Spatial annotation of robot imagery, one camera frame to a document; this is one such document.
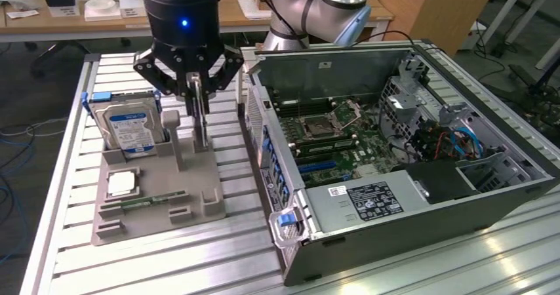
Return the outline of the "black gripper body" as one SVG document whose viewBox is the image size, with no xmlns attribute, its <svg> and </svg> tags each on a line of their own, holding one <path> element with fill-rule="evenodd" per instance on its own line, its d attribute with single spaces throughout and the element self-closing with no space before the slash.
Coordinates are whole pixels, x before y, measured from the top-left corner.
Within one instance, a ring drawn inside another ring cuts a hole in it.
<svg viewBox="0 0 560 295">
<path fill-rule="evenodd" d="M 180 73 L 205 79 L 224 51 L 219 0 L 144 0 L 152 29 L 152 54 Z"/>
</svg>

